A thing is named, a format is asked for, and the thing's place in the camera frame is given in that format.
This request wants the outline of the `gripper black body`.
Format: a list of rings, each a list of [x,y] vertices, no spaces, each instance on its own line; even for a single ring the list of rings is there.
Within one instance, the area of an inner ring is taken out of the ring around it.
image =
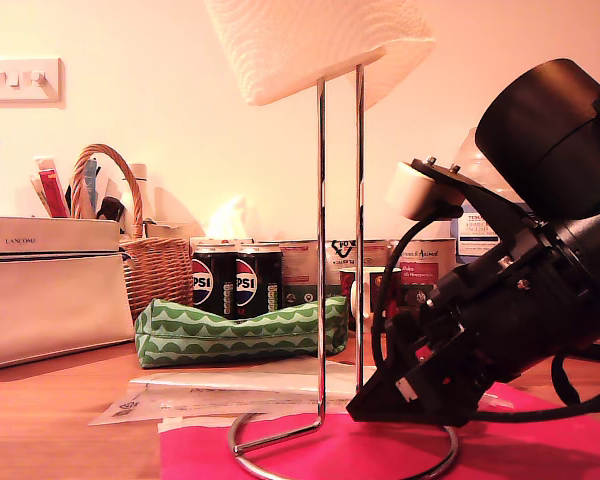
[[[481,395],[600,337],[600,224],[525,229],[440,279],[387,332],[379,370],[419,395]]]

